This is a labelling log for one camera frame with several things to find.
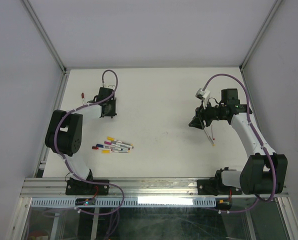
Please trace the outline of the brown capped pen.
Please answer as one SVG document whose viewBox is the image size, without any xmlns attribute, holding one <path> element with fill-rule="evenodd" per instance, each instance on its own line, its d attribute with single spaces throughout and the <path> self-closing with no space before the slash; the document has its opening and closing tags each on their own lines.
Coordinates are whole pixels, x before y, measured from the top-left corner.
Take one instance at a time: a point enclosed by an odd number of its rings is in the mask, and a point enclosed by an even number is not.
<svg viewBox="0 0 298 240">
<path fill-rule="evenodd" d="M 84 92 L 81 93 L 81 99 L 82 99 L 82 104 L 85 105 L 86 102 L 85 102 L 85 94 L 84 94 Z"/>
</svg>

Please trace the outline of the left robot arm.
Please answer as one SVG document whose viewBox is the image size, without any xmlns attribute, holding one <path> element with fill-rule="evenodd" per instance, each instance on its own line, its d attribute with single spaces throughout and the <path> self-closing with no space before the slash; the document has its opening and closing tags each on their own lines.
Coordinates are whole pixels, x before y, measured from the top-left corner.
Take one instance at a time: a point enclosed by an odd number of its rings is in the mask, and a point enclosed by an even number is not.
<svg viewBox="0 0 298 240">
<path fill-rule="evenodd" d="M 89 194 L 94 188 L 93 173 L 78 153 L 82 144 L 83 125 L 116 115 L 115 90 L 108 87 L 101 87 L 93 100 L 77 109 L 57 109 L 52 113 L 45 145 L 63 160 L 71 178 L 77 180 L 76 188 L 82 194 Z"/>
</svg>

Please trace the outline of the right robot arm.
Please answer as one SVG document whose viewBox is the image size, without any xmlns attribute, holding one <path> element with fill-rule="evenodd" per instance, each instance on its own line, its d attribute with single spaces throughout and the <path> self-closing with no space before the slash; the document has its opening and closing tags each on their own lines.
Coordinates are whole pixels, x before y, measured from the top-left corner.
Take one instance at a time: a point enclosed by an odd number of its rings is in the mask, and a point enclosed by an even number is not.
<svg viewBox="0 0 298 240">
<path fill-rule="evenodd" d="M 266 142 L 254 124 L 252 110 L 242 104 L 236 88 L 221 91 L 221 101 L 210 103 L 210 91 L 199 89 L 195 95 L 201 105 L 188 124 L 192 128 L 204 130 L 213 121 L 227 121 L 236 131 L 248 157 L 241 171 L 224 168 L 217 170 L 206 190 L 213 195 L 224 194 L 237 188 L 246 195 L 280 194 L 283 191 L 288 160 L 278 154 Z"/>
</svg>

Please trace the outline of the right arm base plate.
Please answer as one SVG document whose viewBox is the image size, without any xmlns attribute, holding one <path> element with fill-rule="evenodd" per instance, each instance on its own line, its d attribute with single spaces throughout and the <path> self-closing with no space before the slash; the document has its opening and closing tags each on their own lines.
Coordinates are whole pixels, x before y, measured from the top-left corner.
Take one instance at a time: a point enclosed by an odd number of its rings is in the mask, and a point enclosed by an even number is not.
<svg viewBox="0 0 298 240">
<path fill-rule="evenodd" d="M 220 180 L 214 177 L 209 179 L 198 179 L 197 183 L 197 194 L 199 196 L 218 196 L 218 195 L 242 195 L 243 192 L 233 186 L 225 186 Z"/>
</svg>

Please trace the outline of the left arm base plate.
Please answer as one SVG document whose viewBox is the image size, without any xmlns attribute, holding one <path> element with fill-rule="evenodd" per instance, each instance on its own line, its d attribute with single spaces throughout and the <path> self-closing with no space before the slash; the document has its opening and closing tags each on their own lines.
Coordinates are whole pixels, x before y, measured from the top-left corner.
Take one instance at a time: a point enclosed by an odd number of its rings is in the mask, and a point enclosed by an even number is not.
<svg viewBox="0 0 298 240">
<path fill-rule="evenodd" d="M 97 184 L 86 183 L 77 179 L 69 178 L 65 194 L 67 196 L 107 196 L 109 194 L 109 183 L 107 179 L 93 180 Z"/>
</svg>

